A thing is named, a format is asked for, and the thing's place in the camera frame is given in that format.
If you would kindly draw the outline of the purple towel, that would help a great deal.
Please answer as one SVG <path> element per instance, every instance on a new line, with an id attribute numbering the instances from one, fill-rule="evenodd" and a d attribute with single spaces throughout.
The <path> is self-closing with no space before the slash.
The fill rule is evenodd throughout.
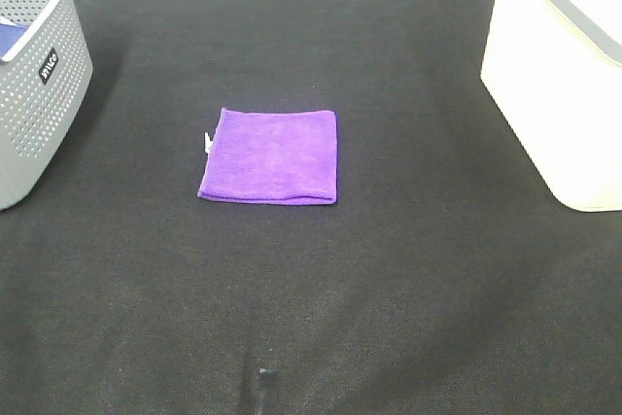
<path id="1" fill-rule="evenodd" d="M 337 201 L 337 119 L 332 111 L 249 113 L 223 108 L 206 144 L 200 198 L 292 206 Z"/>

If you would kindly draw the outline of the black table cloth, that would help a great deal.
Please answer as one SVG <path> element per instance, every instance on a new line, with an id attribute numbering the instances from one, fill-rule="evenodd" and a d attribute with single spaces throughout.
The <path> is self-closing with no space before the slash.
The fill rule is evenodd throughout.
<path id="1" fill-rule="evenodd" d="M 479 78 L 493 0 L 74 0 L 94 73 L 1 215 L 5 414 L 617 414 L 621 217 Z M 220 110 L 331 109 L 332 206 L 197 196 Z"/>

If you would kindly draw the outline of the small black clip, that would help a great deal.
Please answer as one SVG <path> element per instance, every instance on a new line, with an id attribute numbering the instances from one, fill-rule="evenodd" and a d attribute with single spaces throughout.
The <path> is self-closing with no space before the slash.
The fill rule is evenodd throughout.
<path id="1" fill-rule="evenodd" d="M 259 370 L 256 415 L 276 415 L 279 403 L 280 371 L 275 368 Z"/>

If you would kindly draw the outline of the white plastic storage bin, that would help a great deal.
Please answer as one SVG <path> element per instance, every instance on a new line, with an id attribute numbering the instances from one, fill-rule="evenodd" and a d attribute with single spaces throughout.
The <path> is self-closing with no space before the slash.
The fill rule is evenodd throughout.
<path id="1" fill-rule="evenodd" d="M 481 79 L 552 194 L 621 207 L 621 0 L 494 0 Z"/>

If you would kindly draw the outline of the grey perforated laundry basket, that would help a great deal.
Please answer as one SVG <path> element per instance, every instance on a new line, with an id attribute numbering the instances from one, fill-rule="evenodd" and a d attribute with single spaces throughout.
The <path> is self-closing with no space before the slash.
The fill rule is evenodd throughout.
<path id="1" fill-rule="evenodd" d="M 35 187 L 86 95 L 93 66 L 74 0 L 1 0 L 28 26 L 1 56 L 1 207 Z"/>

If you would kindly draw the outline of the blue cloth in basket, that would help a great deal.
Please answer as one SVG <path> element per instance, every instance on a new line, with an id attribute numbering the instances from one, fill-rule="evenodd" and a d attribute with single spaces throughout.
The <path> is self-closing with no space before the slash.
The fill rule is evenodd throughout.
<path id="1" fill-rule="evenodd" d="M 0 18 L 0 56 L 4 56 L 27 31 L 28 26 Z"/>

